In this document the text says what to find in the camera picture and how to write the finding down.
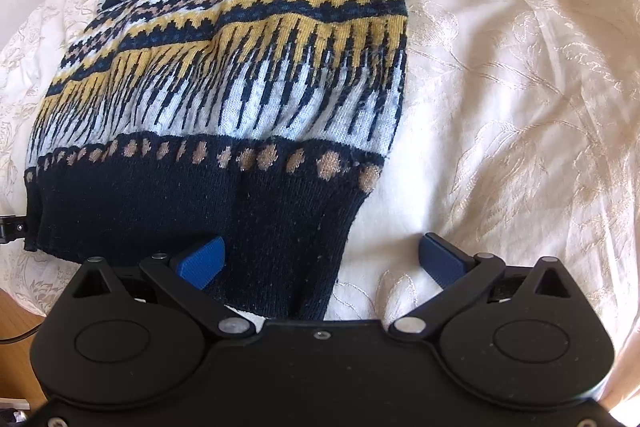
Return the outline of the navy yellow patterned knit sweater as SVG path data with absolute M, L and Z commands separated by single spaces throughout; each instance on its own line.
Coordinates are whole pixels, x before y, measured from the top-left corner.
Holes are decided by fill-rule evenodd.
M 211 239 L 206 293 L 322 319 L 395 138 L 405 0 L 100 0 L 43 98 L 28 251 L 136 265 Z

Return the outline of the white floral bed duvet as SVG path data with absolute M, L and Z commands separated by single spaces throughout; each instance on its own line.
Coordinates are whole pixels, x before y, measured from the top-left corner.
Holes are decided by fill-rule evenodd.
M 436 232 L 509 265 L 561 259 L 616 350 L 602 403 L 639 421 L 639 0 L 407 0 L 405 106 L 326 315 L 435 296 Z

